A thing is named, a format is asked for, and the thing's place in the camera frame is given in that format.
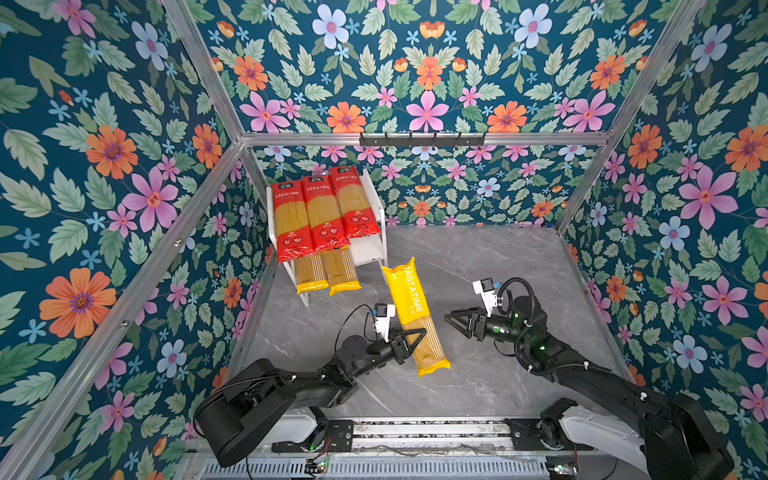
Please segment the yellow pasta bag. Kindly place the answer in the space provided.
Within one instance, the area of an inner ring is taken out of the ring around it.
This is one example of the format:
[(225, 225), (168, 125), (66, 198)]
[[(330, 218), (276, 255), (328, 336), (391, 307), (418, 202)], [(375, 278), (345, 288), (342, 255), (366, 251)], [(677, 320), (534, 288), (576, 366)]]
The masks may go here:
[(294, 266), (296, 289), (299, 295), (329, 288), (329, 281), (319, 254), (297, 258), (294, 260)]
[(411, 258), (408, 263), (395, 268), (382, 267), (382, 273), (396, 306), (401, 327), (404, 330), (427, 330), (427, 335), (413, 354), (418, 376), (431, 375), (441, 369), (450, 370), (452, 364), (439, 340), (415, 259)]
[(321, 260), (329, 283), (329, 296), (361, 289), (349, 247), (323, 252)]

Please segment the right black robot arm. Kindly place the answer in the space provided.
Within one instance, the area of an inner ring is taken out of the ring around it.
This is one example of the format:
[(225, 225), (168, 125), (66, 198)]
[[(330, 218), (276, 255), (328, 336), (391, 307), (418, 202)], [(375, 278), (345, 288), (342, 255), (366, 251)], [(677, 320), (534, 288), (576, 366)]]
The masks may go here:
[(558, 339), (533, 288), (513, 277), (500, 286), (474, 282), (480, 307), (453, 310), (445, 321), (467, 338), (512, 346), (530, 375), (559, 384), (603, 409), (596, 414), (561, 398), (542, 411), (545, 447), (570, 442), (592, 447), (633, 465), (652, 479), (725, 479), (735, 467), (722, 435), (700, 404), (639, 386), (600, 366)]

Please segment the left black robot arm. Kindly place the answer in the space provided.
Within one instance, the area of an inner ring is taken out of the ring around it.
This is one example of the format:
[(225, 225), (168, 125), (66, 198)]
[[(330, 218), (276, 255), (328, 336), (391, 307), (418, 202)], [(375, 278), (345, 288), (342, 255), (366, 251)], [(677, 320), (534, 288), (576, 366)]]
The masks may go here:
[(330, 360), (314, 372), (292, 372), (258, 359), (209, 395), (193, 417), (222, 467), (244, 460), (289, 411), (333, 408), (358, 389), (357, 379), (414, 355), (427, 335), (424, 328), (392, 328), (387, 340), (347, 337)]

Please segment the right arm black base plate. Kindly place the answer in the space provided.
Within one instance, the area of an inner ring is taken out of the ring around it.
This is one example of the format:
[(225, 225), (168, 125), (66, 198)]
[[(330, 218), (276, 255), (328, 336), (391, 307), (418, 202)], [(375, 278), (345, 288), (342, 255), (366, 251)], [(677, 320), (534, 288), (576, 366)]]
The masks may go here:
[(516, 450), (593, 451), (587, 445), (573, 443), (564, 431), (551, 420), (540, 418), (505, 418)]

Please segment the red spaghetti bag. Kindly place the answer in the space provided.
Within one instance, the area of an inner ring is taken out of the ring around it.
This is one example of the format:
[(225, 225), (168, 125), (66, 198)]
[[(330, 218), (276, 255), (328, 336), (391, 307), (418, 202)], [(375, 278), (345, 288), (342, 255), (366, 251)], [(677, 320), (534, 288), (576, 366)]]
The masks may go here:
[(328, 176), (302, 179), (310, 234), (316, 252), (350, 245), (333, 186)]
[(302, 182), (274, 185), (272, 199), (278, 260), (283, 263), (313, 254), (315, 248)]
[(330, 177), (347, 236), (353, 239), (379, 235), (378, 222), (357, 170), (335, 167), (330, 170)]

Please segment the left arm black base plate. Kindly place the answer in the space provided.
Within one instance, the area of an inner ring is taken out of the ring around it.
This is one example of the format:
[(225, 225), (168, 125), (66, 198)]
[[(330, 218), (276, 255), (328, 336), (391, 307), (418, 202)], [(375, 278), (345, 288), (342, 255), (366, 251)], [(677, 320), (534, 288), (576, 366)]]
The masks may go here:
[(314, 430), (300, 442), (277, 442), (272, 453), (349, 453), (352, 451), (355, 422), (352, 420), (320, 420)]

